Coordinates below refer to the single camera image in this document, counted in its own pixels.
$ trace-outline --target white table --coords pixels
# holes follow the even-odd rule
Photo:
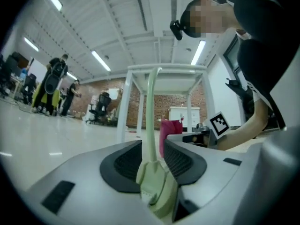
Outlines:
[[[141,136],[143,104],[144,97],[148,90],[148,77],[149,73],[155,67],[162,68],[155,83],[156,95],[179,94],[187,97],[187,132],[192,132],[191,93],[200,82],[203,83],[208,117],[215,114],[212,91],[205,66],[170,63],[129,66],[120,105],[117,143],[123,143],[125,141],[126,121],[132,83],[134,83],[140,91],[136,136]]]
[[[19,87],[22,87],[23,83],[21,80],[19,80],[16,77],[13,77],[13,76],[11,76],[10,79],[11,79],[11,81],[15,82],[15,90],[14,90],[13,97],[12,97],[12,99],[14,99]]]

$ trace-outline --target standing person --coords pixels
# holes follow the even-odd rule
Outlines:
[[[63,105],[63,110],[61,112],[61,116],[66,116],[67,115],[67,112],[68,112],[68,110],[69,110],[69,108],[72,104],[74,96],[77,96],[77,97],[80,96],[80,93],[76,92],[76,90],[79,89],[79,86],[80,86],[80,82],[78,80],[75,80],[71,84],[71,86],[68,90],[68,93],[67,93],[66,100],[65,100],[64,105]]]
[[[255,111],[245,124],[217,142],[218,149],[233,148],[259,135],[268,123],[268,109],[274,111],[279,127],[285,127],[270,91],[299,47],[297,33],[292,41],[285,34],[295,19],[276,0],[193,0],[180,22],[171,23],[178,40],[182,38],[181,30],[199,38],[201,33],[224,33],[229,28],[234,28],[239,38],[237,60],[253,91]]]
[[[58,106],[57,106],[57,112],[60,111],[60,105],[61,105],[61,102],[66,98],[66,93],[65,93],[65,89],[62,88],[60,90],[60,101],[58,102]]]
[[[22,68],[20,78],[23,78],[23,79],[26,78],[29,68],[30,68],[30,65],[27,65],[27,67]]]
[[[38,94],[37,94],[35,102],[33,104],[33,108],[32,108],[33,113],[38,112],[38,105],[40,104],[44,94],[46,93],[46,91],[45,91],[45,82],[46,82],[46,79],[47,79],[48,75],[51,74],[52,68],[56,64],[61,63],[61,65],[64,66],[64,71],[63,71],[64,75],[63,75],[62,79],[67,76],[67,72],[68,72],[68,66],[66,64],[67,59],[68,59],[68,55],[64,54],[64,55],[62,55],[61,58],[53,58],[49,62],[49,64],[47,64],[47,66],[46,66],[47,67],[46,75],[45,75],[45,77],[44,77],[44,79],[43,79],[43,81],[42,81],[42,83],[39,87]],[[47,94],[47,104],[46,104],[46,113],[45,113],[46,116],[50,116],[50,111],[53,110],[52,109],[52,97],[53,97],[53,94]]]

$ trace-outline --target black office chair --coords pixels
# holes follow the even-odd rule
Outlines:
[[[0,94],[3,98],[8,96],[5,89],[8,87],[10,83],[10,76],[11,76],[12,70],[10,66],[7,65],[7,63],[2,64],[1,70],[0,70]]]
[[[100,94],[98,103],[96,105],[96,109],[90,109],[89,112],[94,114],[94,119],[89,119],[86,123],[96,123],[100,122],[99,118],[106,116],[107,114],[107,107],[111,103],[112,99],[109,97],[107,92]]]
[[[37,80],[37,77],[34,74],[30,74],[29,76],[26,76],[25,83],[22,88],[24,104],[32,103],[32,95],[33,95],[34,89],[36,88],[36,80]]]

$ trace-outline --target black monitor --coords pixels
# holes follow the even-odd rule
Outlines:
[[[11,72],[16,76],[20,76],[21,69],[18,67],[18,61],[15,60],[12,56],[8,56],[6,60],[6,66],[8,66],[11,69]]]

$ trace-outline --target white ceiling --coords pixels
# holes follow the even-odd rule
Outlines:
[[[69,54],[69,71],[81,80],[108,72],[91,55],[96,50],[111,69],[123,74],[130,65],[150,63],[190,64],[199,39],[184,36],[177,42],[169,29],[191,0],[59,0],[58,11],[50,0],[33,0],[28,6],[22,36],[38,48],[31,49],[20,37],[18,51],[46,64],[50,58]],[[206,46],[198,64],[207,65],[222,37],[206,34]]]

